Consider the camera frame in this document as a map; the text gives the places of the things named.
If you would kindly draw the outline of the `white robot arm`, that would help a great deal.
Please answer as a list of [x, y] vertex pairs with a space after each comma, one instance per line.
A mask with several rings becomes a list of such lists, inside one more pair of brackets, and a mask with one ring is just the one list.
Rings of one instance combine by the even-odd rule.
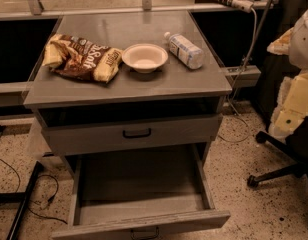
[[270, 119], [269, 133], [283, 140], [308, 116], [308, 9], [267, 51], [287, 57], [290, 65], [298, 69], [295, 76], [283, 78]]

